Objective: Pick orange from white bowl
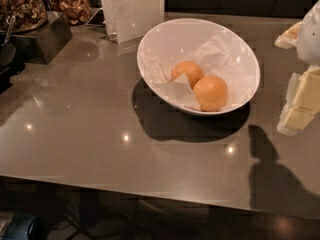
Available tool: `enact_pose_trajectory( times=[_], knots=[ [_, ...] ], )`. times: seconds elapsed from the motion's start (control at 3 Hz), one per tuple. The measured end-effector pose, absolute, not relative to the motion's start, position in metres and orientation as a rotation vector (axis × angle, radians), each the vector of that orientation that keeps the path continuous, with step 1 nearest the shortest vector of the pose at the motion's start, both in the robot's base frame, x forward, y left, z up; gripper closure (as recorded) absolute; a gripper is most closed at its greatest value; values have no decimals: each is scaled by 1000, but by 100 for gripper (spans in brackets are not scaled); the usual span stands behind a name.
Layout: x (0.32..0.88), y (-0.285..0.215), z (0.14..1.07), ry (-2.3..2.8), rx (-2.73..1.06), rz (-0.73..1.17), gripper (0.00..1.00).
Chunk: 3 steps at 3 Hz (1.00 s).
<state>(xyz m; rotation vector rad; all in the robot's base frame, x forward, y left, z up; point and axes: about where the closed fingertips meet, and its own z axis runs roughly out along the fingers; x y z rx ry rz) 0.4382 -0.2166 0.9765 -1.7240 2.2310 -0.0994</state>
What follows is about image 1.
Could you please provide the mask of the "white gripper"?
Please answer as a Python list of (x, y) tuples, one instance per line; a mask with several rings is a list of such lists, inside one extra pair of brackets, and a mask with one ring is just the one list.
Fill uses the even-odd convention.
[[(320, 64), (320, 0), (275, 41), (279, 48), (296, 46), (298, 57), (310, 65)], [(302, 132), (320, 113), (320, 67), (310, 66), (303, 74), (293, 73), (288, 83), (286, 104), (277, 131), (288, 136)]]

